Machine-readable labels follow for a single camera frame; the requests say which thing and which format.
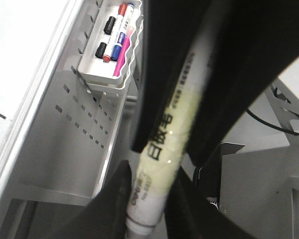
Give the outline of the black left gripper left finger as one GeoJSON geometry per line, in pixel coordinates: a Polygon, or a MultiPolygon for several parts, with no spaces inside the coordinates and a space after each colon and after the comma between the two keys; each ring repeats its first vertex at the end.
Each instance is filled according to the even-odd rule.
{"type": "Polygon", "coordinates": [[[132,172],[127,160],[118,165],[100,193],[50,239],[124,239],[132,172]]]}

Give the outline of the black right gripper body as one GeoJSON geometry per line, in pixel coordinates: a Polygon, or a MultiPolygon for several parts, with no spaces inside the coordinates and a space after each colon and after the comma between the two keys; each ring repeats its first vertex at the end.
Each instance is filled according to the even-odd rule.
{"type": "Polygon", "coordinates": [[[206,164],[247,107],[299,57],[299,0],[146,0],[143,59],[132,150],[141,152],[198,27],[219,21],[211,77],[187,152],[206,164]]]}

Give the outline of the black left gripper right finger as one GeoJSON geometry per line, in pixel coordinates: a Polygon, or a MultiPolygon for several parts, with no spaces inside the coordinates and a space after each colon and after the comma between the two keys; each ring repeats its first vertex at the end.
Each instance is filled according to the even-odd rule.
{"type": "Polygon", "coordinates": [[[164,211],[169,239],[248,239],[197,190],[180,168],[164,211]]]}

